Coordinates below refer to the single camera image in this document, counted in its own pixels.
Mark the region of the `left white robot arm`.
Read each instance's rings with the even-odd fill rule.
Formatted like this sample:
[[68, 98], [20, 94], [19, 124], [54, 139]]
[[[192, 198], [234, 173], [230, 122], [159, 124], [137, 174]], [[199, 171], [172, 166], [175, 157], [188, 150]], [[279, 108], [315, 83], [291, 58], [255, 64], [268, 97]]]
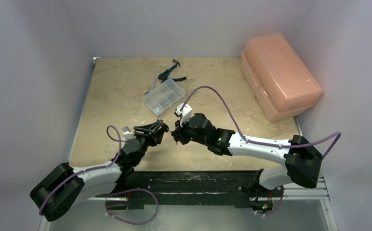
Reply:
[[133, 129], [133, 132], [128, 128], [122, 130], [124, 139], [116, 140], [119, 151], [104, 164], [71, 167], [66, 162], [55, 167], [29, 194], [39, 208], [39, 215], [55, 221], [83, 200], [108, 193], [114, 197], [123, 195], [126, 178], [139, 165], [147, 149], [161, 144], [164, 133], [169, 131], [163, 120]]

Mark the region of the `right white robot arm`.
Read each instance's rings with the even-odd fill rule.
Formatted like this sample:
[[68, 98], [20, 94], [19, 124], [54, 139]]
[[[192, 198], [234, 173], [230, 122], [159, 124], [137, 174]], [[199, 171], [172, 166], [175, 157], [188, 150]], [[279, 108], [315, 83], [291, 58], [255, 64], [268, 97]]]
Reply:
[[323, 156], [303, 136], [294, 135], [290, 140], [242, 137], [233, 130], [216, 128], [204, 114], [195, 114], [187, 122], [177, 120], [171, 135], [182, 145], [193, 141], [217, 155], [248, 156], [277, 163], [275, 168], [261, 170], [253, 181], [256, 195], [263, 196], [290, 183], [305, 188], [317, 186]]

